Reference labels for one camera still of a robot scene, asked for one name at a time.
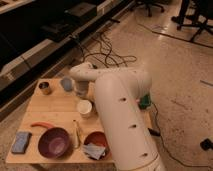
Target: black cable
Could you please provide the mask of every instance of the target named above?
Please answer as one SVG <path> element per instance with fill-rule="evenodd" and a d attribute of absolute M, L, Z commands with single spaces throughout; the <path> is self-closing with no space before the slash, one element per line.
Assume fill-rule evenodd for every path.
<path fill-rule="evenodd" d="M 180 165 L 184 166 L 184 167 L 190 167 L 190 168 L 208 168 L 208 169 L 213 169 L 213 167 L 211 166 L 208 166 L 208 165 L 189 165 L 189 164 L 186 164 L 184 162 L 182 162 L 181 160 L 177 159 L 176 157 L 174 157 L 172 155 L 172 153 L 169 151 L 169 149 L 166 147 L 165 145 L 165 141 L 162 137 L 162 132 L 161 132 L 161 128 L 158 124 L 158 115 L 159 115 L 159 111 L 158 111 L 158 108 L 156 106 L 156 104 L 154 102 L 152 102 L 152 105 L 154 106 L 155 110 L 156 110 L 156 113 L 155 113 L 155 124 L 156 124 L 156 127 L 158 129 L 158 132 L 160 133 L 160 139 L 161 139 L 161 142 L 162 142 L 162 145 L 163 145 L 163 148 L 164 150 L 168 153 L 169 157 L 172 158 L 174 161 L 178 162 Z"/>
<path fill-rule="evenodd" d="M 87 58 L 88 56 L 91 56 L 91 55 L 105 55 L 105 54 L 100 53 L 100 52 L 96 52 L 96 53 L 92 53 L 92 54 L 86 55 L 85 58 Z"/>
<path fill-rule="evenodd" d="M 93 37 L 92 37 L 92 39 L 93 39 L 94 41 L 96 41 L 96 42 L 99 43 L 99 45 L 100 45 L 100 52 L 101 52 L 103 55 L 105 55 L 105 63 L 106 63 L 107 65 L 111 65 L 111 66 L 116 65 L 117 67 L 120 67 L 119 65 L 122 64 L 122 63 L 124 63 L 125 66 L 127 66 L 126 61 L 125 61 L 124 59 L 121 58 L 121 60 L 123 60 L 123 62 L 122 62 L 122 63 L 118 63 L 117 61 L 115 61 L 115 60 L 112 58 L 112 56 L 113 56 L 113 55 L 112 55 L 112 52 L 113 52 L 113 50 L 112 50 L 112 45 L 109 45 L 109 44 L 107 44 L 106 42 L 103 41 L 103 42 L 107 45 L 107 47 L 109 48 L 109 49 L 107 49 L 107 48 L 104 48 L 104 47 L 103 47 L 101 41 L 99 41 L 98 39 L 95 39 L 95 38 L 93 38 Z M 111 60 L 113 59 L 113 62 L 114 62 L 115 64 L 108 63 L 108 62 L 107 62 L 107 61 L 108 61 L 108 58 L 111 59 Z"/>
<path fill-rule="evenodd" d="M 103 61 L 101 61 L 100 59 L 98 59 L 97 57 L 95 57 L 95 55 L 101 55 L 101 56 L 106 56 L 105 53 L 91 53 L 90 50 L 88 48 L 86 48 L 85 46 L 83 46 L 79 41 L 77 41 L 75 38 L 71 37 L 72 39 L 74 39 L 74 41 L 78 44 L 78 46 L 80 46 L 81 49 L 85 49 L 87 52 L 89 52 L 88 55 L 84 55 L 84 53 L 82 52 L 83 55 L 83 62 L 86 60 L 86 58 L 92 56 L 93 58 L 95 58 L 96 60 L 98 60 L 100 63 L 102 63 L 106 68 L 109 68 L 109 66 L 107 65 L 107 63 L 104 63 Z M 119 67 L 119 64 L 117 64 L 117 62 L 115 61 L 115 59 L 109 57 L 116 65 L 117 67 Z"/>
<path fill-rule="evenodd" d="M 184 41 L 184 42 L 193 43 L 193 44 L 196 44 L 196 45 L 199 45 L 199 46 L 203 46 L 203 47 L 207 47 L 207 48 L 212 48 L 213 49 L 213 46 L 205 45 L 205 44 L 198 43 L 198 42 L 191 42 L 189 40 L 186 40 L 186 39 L 183 39 L 183 38 L 179 38 L 179 37 L 175 37 L 175 36 L 172 36 L 172 35 L 169 35 L 169 34 L 166 34 L 166 33 L 159 33 L 159 32 L 156 32 L 156 31 L 152 31 L 152 33 L 159 34 L 159 35 L 162 35 L 162 36 L 165 36 L 165 37 L 169 37 L 169 38 L 172 38 L 172 39 L 181 40 L 181 41 Z"/>
<path fill-rule="evenodd" d="M 98 41 L 97 39 L 95 39 L 96 41 L 98 41 L 99 43 L 100 42 L 103 42 L 105 43 L 108 48 L 111 48 L 112 49 L 112 44 L 110 42 L 110 39 L 107 38 L 107 36 L 104 34 L 104 33 L 99 33 L 100 35 L 100 39 L 101 41 Z M 137 57 L 133 56 L 133 55 L 128 55 L 128 56 L 121 56 L 121 55 L 118 55 L 117 53 L 115 53 L 113 50 L 111 51 L 111 54 L 109 55 L 110 57 L 117 57 L 119 58 L 120 60 L 122 60 L 122 62 L 118 62 L 118 64 L 124 64 L 126 67 L 128 66 L 127 65 L 127 62 L 135 62 L 137 61 Z"/>
<path fill-rule="evenodd" d="M 100 53 L 100 52 L 98 52 L 98 53 L 90 53 L 90 54 L 86 55 L 85 58 L 88 58 L 88 57 L 93 56 L 93 55 L 100 55 L 101 57 L 103 56 L 103 57 L 105 57 L 104 59 L 106 59 L 106 54 L 105 53 Z M 109 57 L 109 59 L 111 59 L 115 64 L 109 64 L 106 61 L 103 62 L 106 65 L 107 68 L 109 68 L 108 65 L 116 65 L 117 67 L 119 67 L 119 64 L 117 63 L 117 61 L 115 59 L 113 59 L 112 57 Z"/>
<path fill-rule="evenodd" d="M 85 53 L 84 53 L 84 47 L 81 45 L 81 43 L 76 40 L 75 38 L 73 38 L 72 36 L 70 37 L 72 40 L 74 40 L 74 42 L 78 45 L 80 51 L 81 51 L 81 54 L 82 54 L 82 57 L 83 57 L 83 61 L 82 62 L 85 62 Z"/>
<path fill-rule="evenodd" d="M 16 53 L 16 55 L 20 55 L 20 53 L 16 50 L 16 48 L 10 43 L 10 41 L 0 32 L 0 37 L 7 43 L 7 45 L 10 46 L 10 48 L 13 50 L 13 52 Z"/>

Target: tiled floor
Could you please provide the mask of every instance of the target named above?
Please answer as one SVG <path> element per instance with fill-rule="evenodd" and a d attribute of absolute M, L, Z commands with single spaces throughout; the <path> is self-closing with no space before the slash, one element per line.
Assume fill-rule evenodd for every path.
<path fill-rule="evenodd" d="M 200 80 L 213 83 L 213 49 L 198 46 L 185 41 L 154 34 L 150 30 L 163 32 L 175 37 L 189 39 L 194 29 L 176 30 L 176 24 L 170 17 L 177 14 L 180 2 L 173 0 L 165 6 L 165 13 L 153 9 L 153 17 L 148 18 L 145 9 L 136 9 L 120 18 L 120 24 L 114 24 L 106 34 L 113 49 L 120 55 L 135 55 L 137 62 L 129 66 L 145 67 L 152 75 L 152 100 L 159 109 L 159 125 L 166 147 L 171 154 L 187 165 L 210 165 L 213 167 L 212 150 L 201 150 L 199 143 L 209 137 L 213 140 L 213 87 Z M 197 39 L 202 44 L 213 46 L 213 36 L 203 33 Z M 98 49 L 95 42 L 88 48 Z M 91 60 L 98 66 L 98 61 Z M 63 76 L 67 69 L 57 74 Z M 4 122 L 0 124 L 0 170 L 32 170 L 28 165 L 6 165 L 4 160 L 8 147 L 21 121 L 27 106 L 24 102 Z M 168 171 L 207 171 L 208 168 L 183 167 L 162 148 L 159 138 L 155 138 L 160 155 Z M 54 170 L 103 171 L 114 170 L 113 166 L 76 165 L 59 166 Z"/>

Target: wooden tabletop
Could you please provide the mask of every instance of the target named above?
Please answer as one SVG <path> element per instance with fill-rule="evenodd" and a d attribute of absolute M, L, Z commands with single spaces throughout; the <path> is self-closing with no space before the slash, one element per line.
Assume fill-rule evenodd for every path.
<path fill-rule="evenodd" d="M 29 131 L 32 133 L 29 146 L 25 154 L 12 154 L 9 150 L 6 163 L 28 163 L 28 164 L 42 164 L 42 163 L 113 163 L 111 156 L 104 160 L 94 161 L 85 156 L 82 151 L 82 146 L 75 149 L 72 153 L 68 151 L 60 159 L 47 159 L 42 157 L 38 151 L 38 141 L 41 135 L 45 132 L 45 128 L 31 127 L 34 122 L 48 122 L 57 127 L 66 129 L 70 138 L 74 130 L 73 120 L 78 121 L 80 127 L 80 140 L 84 141 L 85 137 L 93 131 L 103 131 L 98 114 L 94 110 L 92 116 L 88 119 L 83 119 L 76 110 L 76 105 L 81 100 L 72 92 L 65 92 L 60 85 L 60 79 L 41 79 L 38 84 L 43 81 L 48 81 L 52 89 L 50 95 L 43 95 L 36 87 L 30 103 L 26 109 L 22 123 L 18 131 Z M 88 99 L 93 101 L 92 90 L 93 86 L 90 84 L 90 91 Z M 142 117 L 147 124 L 147 127 L 152 128 L 149 113 L 142 112 Z"/>

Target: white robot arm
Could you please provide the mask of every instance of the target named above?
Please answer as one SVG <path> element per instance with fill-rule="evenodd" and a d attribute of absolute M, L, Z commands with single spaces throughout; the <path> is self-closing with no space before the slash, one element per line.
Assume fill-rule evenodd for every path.
<path fill-rule="evenodd" d="M 93 69 L 86 62 L 72 68 L 70 75 L 81 97 L 89 81 L 95 82 L 96 108 L 117 169 L 165 171 L 136 103 L 150 90 L 149 74 L 135 68 Z"/>

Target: chair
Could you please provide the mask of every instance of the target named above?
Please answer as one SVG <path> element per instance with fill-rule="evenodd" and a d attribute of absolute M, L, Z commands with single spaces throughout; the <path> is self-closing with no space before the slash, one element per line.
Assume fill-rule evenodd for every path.
<path fill-rule="evenodd" d="M 134 8 L 145 5 L 146 9 L 148 10 L 148 16 L 152 17 L 152 11 L 151 6 L 156 6 L 161 8 L 161 12 L 163 13 L 165 11 L 164 7 L 155 3 L 154 0 L 135 0 L 135 4 L 130 8 L 131 11 L 134 10 Z"/>
<path fill-rule="evenodd" d="M 198 27 L 197 32 L 192 36 L 190 42 L 194 42 L 197 35 L 200 35 L 203 30 L 206 30 L 211 35 L 213 35 L 212 25 L 208 25 L 209 20 L 213 20 L 213 0 L 195 0 L 196 11 L 195 15 L 202 15 L 205 20 L 204 22 L 200 22 L 199 20 L 195 20 L 192 24 L 180 24 L 177 29 L 181 30 L 182 27 Z"/>

